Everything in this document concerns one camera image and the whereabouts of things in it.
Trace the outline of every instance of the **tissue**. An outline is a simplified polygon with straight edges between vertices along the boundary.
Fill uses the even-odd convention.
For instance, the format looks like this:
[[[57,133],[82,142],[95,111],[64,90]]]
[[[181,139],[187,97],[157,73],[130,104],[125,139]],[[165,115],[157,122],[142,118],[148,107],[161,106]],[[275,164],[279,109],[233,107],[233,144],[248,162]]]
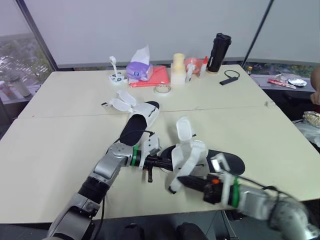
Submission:
[[[137,81],[148,81],[153,74],[153,66],[150,61],[149,46],[138,49],[130,63],[126,67],[126,76],[129,83]]]

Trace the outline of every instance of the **tape roll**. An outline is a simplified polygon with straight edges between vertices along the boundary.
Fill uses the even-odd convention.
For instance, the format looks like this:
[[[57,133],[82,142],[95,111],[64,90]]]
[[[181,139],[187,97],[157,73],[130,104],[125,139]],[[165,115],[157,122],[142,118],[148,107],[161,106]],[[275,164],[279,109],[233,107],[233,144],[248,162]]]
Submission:
[[[168,84],[159,84],[153,89],[155,94],[166,96],[171,92],[171,87]]]

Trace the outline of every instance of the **green ring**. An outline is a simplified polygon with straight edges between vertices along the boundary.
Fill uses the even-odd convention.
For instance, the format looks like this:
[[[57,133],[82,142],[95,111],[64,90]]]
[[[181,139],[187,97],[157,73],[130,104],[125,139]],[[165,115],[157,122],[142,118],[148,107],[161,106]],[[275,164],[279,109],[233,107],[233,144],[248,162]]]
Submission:
[[[237,208],[238,204],[239,204],[239,183],[238,183],[238,178],[235,177],[233,180],[232,207]]]
[[[137,152],[138,152],[138,146],[134,145],[133,146],[133,155],[132,155],[131,166],[135,166],[135,164],[136,164]]]

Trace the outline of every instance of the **white wall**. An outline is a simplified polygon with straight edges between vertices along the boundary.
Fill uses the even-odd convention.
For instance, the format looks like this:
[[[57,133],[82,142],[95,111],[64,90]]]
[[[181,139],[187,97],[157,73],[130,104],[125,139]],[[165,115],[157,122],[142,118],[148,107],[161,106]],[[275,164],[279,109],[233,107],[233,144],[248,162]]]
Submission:
[[[0,0],[0,41],[32,36],[14,0]]]
[[[249,59],[320,63],[320,0],[275,0]]]
[[[203,58],[217,33],[227,57],[244,57],[269,0],[25,0],[59,67],[129,62],[149,44],[152,61]]]

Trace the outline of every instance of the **robotic arm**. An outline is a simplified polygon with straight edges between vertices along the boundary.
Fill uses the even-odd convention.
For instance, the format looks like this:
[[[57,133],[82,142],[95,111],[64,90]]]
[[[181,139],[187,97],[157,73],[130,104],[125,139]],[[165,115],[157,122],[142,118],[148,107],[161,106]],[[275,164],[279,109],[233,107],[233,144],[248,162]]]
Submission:
[[[61,240],[90,239],[95,228],[92,218],[97,214],[101,201],[115,181],[121,167],[136,166],[148,169],[149,182],[152,182],[152,167],[172,171],[170,160],[156,156],[160,150],[159,139],[155,134],[145,141],[142,150],[120,142],[112,144],[106,155],[93,168],[80,190],[73,195],[51,224],[47,236]]]
[[[309,223],[306,207],[291,196],[280,197],[268,194],[265,189],[238,184],[237,178],[232,184],[232,174],[222,153],[211,158],[217,175],[209,174],[206,179],[196,176],[180,176],[178,179],[186,187],[204,192],[203,200],[221,203],[223,207],[234,207],[238,212],[258,220],[268,221],[269,227],[282,233],[285,240],[313,240],[320,230]]]

